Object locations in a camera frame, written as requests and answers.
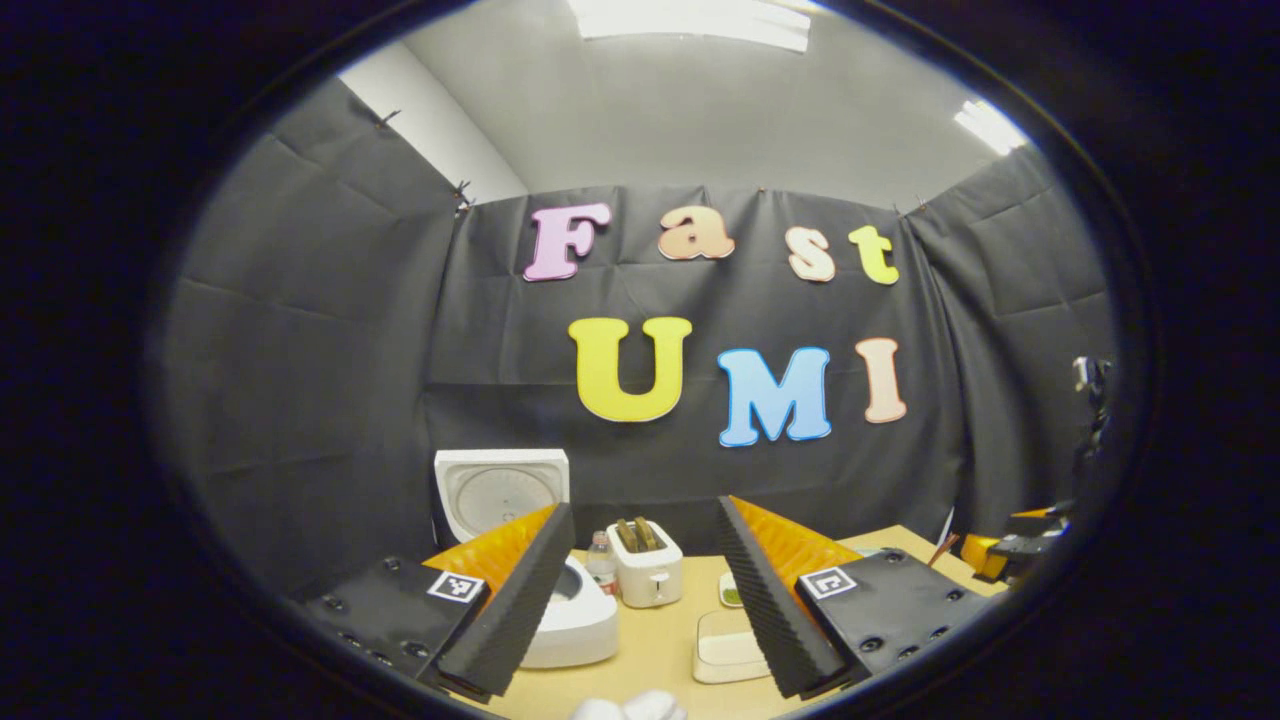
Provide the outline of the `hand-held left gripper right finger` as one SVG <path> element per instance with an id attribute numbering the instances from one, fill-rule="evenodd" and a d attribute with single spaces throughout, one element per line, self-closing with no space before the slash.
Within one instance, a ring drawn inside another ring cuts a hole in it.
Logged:
<path id="1" fill-rule="evenodd" d="M 887 673 L 991 603 L 906 550 L 859 553 L 735 496 L 719 498 L 718 537 L 786 698 L 809 700 Z"/>

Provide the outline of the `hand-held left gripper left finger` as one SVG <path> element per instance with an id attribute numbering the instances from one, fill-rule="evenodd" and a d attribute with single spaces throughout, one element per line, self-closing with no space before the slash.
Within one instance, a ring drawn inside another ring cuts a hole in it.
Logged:
<path id="1" fill-rule="evenodd" d="M 571 507 L 552 503 L 421 562 L 384 557 L 301 607 L 372 664 L 489 701 L 524 661 L 572 544 Z"/>

